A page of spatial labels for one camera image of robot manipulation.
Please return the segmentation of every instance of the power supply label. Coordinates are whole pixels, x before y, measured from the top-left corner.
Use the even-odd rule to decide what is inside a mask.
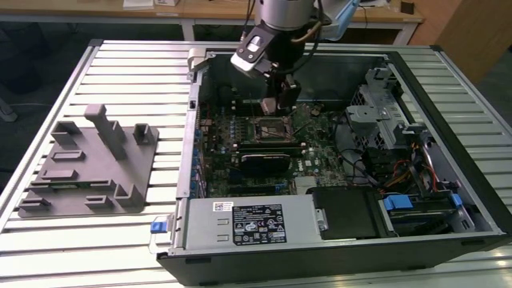
[[[286,230],[281,204],[233,207],[234,245],[285,242]]]

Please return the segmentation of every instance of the slotted aluminum surface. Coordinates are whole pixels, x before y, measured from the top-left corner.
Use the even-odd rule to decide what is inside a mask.
[[[34,178],[51,145],[41,131],[7,184],[0,227],[1,287],[181,287],[147,251],[149,223],[174,209],[182,125],[189,85],[186,55],[193,47],[234,48],[234,43],[105,41],[89,47],[50,114],[90,123],[79,116],[89,103],[106,104],[109,119],[121,125],[147,123],[159,130],[157,156],[139,214],[102,217],[19,219],[15,212],[26,183]],[[327,50],[395,50],[466,147],[502,201],[512,206],[512,138],[487,102],[443,55],[427,47],[323,45]],[[411,102],[405,97],[411,114]],[[169,240],[157,237],[157,245]],[[467,254],[433,269],[234,284],[235,287],[509,287],[512,249]]]

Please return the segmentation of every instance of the robotic arm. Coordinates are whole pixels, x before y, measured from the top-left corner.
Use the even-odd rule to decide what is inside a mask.
[[[293,73],[310,59],[319,39],[339,39],[358,0],[317,0],[317,7],[314,0],[254,1],[261,21],[242,39],[230,63],[249,77],[265,77],[261,108],[271,115],[294,104],[301,86]],[[302,58],[305,41],[311,36],[313,49]]]

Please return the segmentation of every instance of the black floor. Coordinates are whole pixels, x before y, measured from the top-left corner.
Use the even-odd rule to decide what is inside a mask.
[[[75,63],[91,38],[110,40],[181,40],[178,25],[99,25],[79,24],[77,33],[71,33],[63,23],[41,24],[45,38],[53,53],[34,62],[42,76],[42,86],[23,95],[11,94],[0,85],[0,97],[9,104],[51,105],[58,97]],[[239,27],[195,26],[197,40],[235,41]],[[506,52],[477,85],[482,95],[494,106],[507,123],[512,123],[512,53]],[[0,121],[0,171],[14,169],[33,140],[49,111],[49,106],[13,106],[18,115],[15,122]],[[9,173],[0,172],[0,191],[9,180]]]

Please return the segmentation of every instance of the motherboard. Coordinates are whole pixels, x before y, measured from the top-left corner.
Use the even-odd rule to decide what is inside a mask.
[[[305,194],[310,187],[346,185],[337,160],[333,113],[321,103],[297,103],[263,116],[257,100],[201,105],[206,197]]]

